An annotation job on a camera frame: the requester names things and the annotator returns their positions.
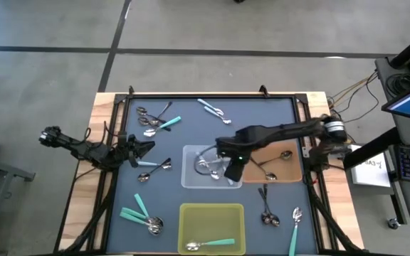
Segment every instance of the clear plastic tray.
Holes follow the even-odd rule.
[[[179,210],[180,255],[244,255],[246,252],[243,206],[238,203],[184,203]],[[233,245],[203,245],[188,251],[188,242],[235,240]]]
[[[201,175],[194,170],[194,161],[196,153],[208,148],[207,145],[186,145],[183,147],[183,165],[182,165],[182,186],[185,188],[201,189],[233,189],[240,188],[242,180],[233,182],[224,177],[224,168],[227,167],[228,161],[223,163],[209,164],[212,170],[218,171],[221,178],[212,179],[211,175]],[[203,157],[206,161],[216,160],[216,149],[206,152]],[[209,170],[203,166],[197,166],[197,170],[202,173],[209,173]]]

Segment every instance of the blue table surface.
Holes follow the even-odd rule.
[[[288,98],[205,99],[222,109],[232,125],[225,125],[218,117],[205,112],[195,99],[170,99],[173,104],[162,116],[165,120],[181,116],[182,120],[171,126],[172,131],[159,131],[152,138],[143,136],[143,127],[137,121],[136,107],[145,107],[150,114],[158,115],[169,99],[131,100],[128,116],[128,134],[138,140],[154,140],[156,146],[143,161],[162,162],[172,158],[172,170],[159,171],[146,183],[137,176],[149,167],[132,168],[126,161],[119,170],[115,202],[110,222],[107,253],[122,252],[177,252],[179,207],[183,203],[240,203],[244,207],[246,229],[246,254],[287,255],[294,222],[295,207],[303,209],[297,239],[297,254],[316,253],[310,204],[306,186],[301,183],[276,183],[268,185],[270,209],[280,218],[280,227],[262,224],[263,201],[257,189],[262,184],[243,183],[238,189],[187,189],[181,185],[182,150],[185,145],[214,144],[217,137],[233,136],[235,131],[249,125],[275,126],[295,122],[293,103]],[[148,233],[143,225],[119,216],[121,208],[142,212],[134,198],[140,194],[148,213],[164,220],[164,231],[159,237]]]

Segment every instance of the yellow plastic bin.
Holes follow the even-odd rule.
[[[202,245],[193,252],[188,242],[234,239],[233,245]],[[180,255],[244,255],[246,252],[243,206],[238,203],[184,203],[179,209]]]

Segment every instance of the gray concrete floor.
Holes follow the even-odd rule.
[[[0,0],[0,46],[110,47],[123,0]],[[133,0],[121,48],[396,53],[410,42],[406,0]],[[51,252],[77,161],[41,146],[59,125],[82,137],[107,54],[0,52],[0,159],[37,173],[16,182],[0,215],[0,251]],[[107,92],[340,91],[374,70],[370,59],[117,55]],[[370,88],[384,102],[381,85]],[[374,104],[357,93],[345,119]],[[394,125],[376,108],[347,125],[365,143]],[[388,196],[351,186],[365,247],[410,255],[410,225],[389,230]]]

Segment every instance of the desk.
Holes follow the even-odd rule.
[[[229,95],[232,92],[220,92],[223,95]],[[311,117],[318,117],[323,113],[329,114],[327,100],[325,93],[323,92],[271,92],[271,95],[275,94],[297,94],[302,93],[307,95],[308,110]],[[144,95],[163,95],[164,93],[143,93]],[[217,94],[217,92],[181,92],[177,93],[180,95],[192,94]],[[254,94],[254,92],[238,92],[238,94]],[[103,134],[103,122],[110,122],[112,115],[112,109],[114,106],[115,93],[98,93],[95,98],[95,103],[93,105],[93,111],[90,118],[89,127],[92,129],[89,140],[90,141],[100,141]],[[305,111],[302,107],[299,107],[300,119],[305,119]],[[118,109],[116,113],[117,122],[116,127],[120,127],[122,119],[122,108]],[[341,166],[340,161],[332,161],[331,164]],[[78,169],[76,175],[80,175],[87,170],[91,169],[89,163],[80,162],[78,164]],[[110,177],[112,174],[106,174],[105,179],[104,194],[107,193],[108,186],[110,184]],[[93,207],[96,197],[96,191],[98,187],[100,174],[96,172],[89,173],[78,180],[72,188],[70,194],[70,200],[66,207],[64,221],[58,234],[58,241],[56,248],[61,250],[67,248],[80,234],[83,228],[86,226],[87,222],[90,220],[93,213]],[[343,170],[339,169],[329,169],[324,172],[325,185],[327,187],[327,195],[330,202],[330,207],[332,214],[344,230],[344,232],[349,236],[351,241],[359,246],[363,247],[362,237],[359,231],[359,226],[357,218],[354,211],[354,206],[352,203],[352,198],[350,195],[349,187],[347,185],[346,175]],[[96,236],[94,247],[100,246],[101,237],[103,235],[103,223],[105,218],[101,218]],[[330,240],[328,239],[327,228],[325,221],[320,219],[321,231],[324,237],[325,248],[330,247]]]

